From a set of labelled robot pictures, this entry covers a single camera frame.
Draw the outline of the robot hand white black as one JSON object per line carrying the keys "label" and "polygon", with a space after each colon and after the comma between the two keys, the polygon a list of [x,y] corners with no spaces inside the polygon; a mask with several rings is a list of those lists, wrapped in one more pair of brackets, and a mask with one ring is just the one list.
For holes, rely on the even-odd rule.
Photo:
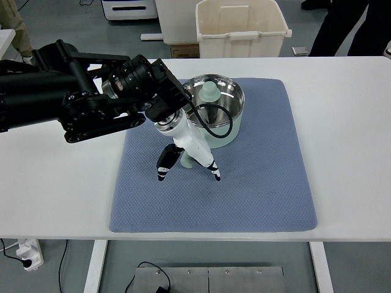
{"label": "robot hand white black", "polygon": [[214,175],[216,181],[221,180],[219,168],[206,139],[188,121],[186,115],[179,112],[177,116],[172,115],[167,121],[155,123],[155,126],[162,135],[173,140],[173,143],[165,147],[156,164],[160,181],[164,180],[183,151],[187,152],[189,157],[202,167],[207,168]]}

